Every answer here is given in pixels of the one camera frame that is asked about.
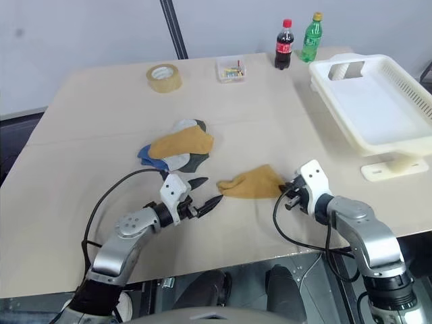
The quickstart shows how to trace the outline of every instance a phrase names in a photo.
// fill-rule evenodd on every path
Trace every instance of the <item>yellow bottle cap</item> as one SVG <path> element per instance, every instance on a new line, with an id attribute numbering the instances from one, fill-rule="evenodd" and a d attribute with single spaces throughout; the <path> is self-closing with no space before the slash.
<path id="1" fill-rule="evenodd" d="M 315 12 L 313 14 L 313 20 L 316 22 L 320 22 L 323 19 L 323 14 L 321 12 Z"/>

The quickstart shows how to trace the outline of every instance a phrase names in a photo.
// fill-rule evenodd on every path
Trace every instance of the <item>table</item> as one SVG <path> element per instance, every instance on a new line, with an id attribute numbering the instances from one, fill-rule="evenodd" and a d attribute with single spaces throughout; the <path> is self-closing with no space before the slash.
<path id="1" fill-rule="evenodd" d="M 349 48 L 322 48 L 327 59 Z M 398 236 L 432 229 L 425 202 L 432 172 L 370 183 L 319 95 L 309 88 L 307 64 L 292 55 L 279 71 L 273 56 L 245 55 L 248 74 L 220 84 L 215 59 L 172 61 L 183 86 L 159 94 L 146 83 L 156 63 L 76 72 L 47 109 L 0 190 L 0 297 L 75 290 L 84 271 L 80 241 L 100 196 L 140 169 L 136 154 L 183 118 L 204 120 L 215 145 L 196 174 L 209 181 L 192 192 L 195 205 L 217 194 L 215 183 L 270 163 L 286 180 L 317 159 L 334 194 L 370 204 Z M 90 239 L 104 242 L 114 223 L 158 197 L 161 180 L 144 173 L 119 187 L 101 207 Z M 146 245 L 131 282 L 307 252 L 285 242 L 271 219 L 275 200 L 224 198 L 211 214 L 168 227 Z M 287 235 L 324 245 L 325 228 L 299 210 L 280 209 Z M 337 234 L 332 246 L 346 242 Z"/>

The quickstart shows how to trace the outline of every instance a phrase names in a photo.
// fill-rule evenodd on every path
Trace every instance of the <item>green soda bottle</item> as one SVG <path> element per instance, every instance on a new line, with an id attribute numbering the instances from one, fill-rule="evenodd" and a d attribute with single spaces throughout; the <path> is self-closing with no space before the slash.
<path id="1" fill-rule="evenodd" d="M 301 59 L 305 62 L 311 62 L 317 56 L 317 50 L 321 36 L 323 36 L 323 29 L 321 27 L 321 20 L 323 14 L 321 12 L 315 12 L 313 15 L 313 21 L 306 29 L 304 35 L 303 50 Z"/>

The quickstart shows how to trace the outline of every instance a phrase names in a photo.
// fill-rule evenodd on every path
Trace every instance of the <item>tape roll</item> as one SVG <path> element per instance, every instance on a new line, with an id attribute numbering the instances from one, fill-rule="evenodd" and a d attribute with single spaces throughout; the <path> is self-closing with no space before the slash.
<path id="1" fill-rule="evenodd" d="M 153 66 L 146 73 L 148 84 L 160 93 L 167 93 L 178 89 L 182 85 L 182 79 L 178 68 L 172 64 L 159 64 Z"/>

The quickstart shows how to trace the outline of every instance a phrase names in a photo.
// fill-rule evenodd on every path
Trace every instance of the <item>small plastic box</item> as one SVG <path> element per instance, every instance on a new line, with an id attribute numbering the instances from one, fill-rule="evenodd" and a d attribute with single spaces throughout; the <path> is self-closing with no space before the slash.
<path id="1" fill-rule="evenodd" d="M 222 83 L 240 82 L 246 76 L 243 55 L 223 56 L 216 61 L 217 78 Z"/>

